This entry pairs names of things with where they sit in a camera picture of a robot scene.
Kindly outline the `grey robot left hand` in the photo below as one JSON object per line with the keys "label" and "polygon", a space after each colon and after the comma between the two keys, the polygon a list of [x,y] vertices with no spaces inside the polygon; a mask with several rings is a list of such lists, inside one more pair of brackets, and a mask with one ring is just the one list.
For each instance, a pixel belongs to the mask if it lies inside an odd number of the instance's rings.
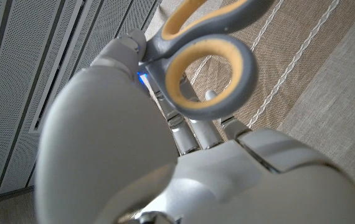
{"label": "grey robot left hand", "polygon": [[355,223],[355,184],[281,132],[227,125],[232,136],[179,156],[134,77],[146,39],[107,44],[55,99],[35,175],[39,223]]}

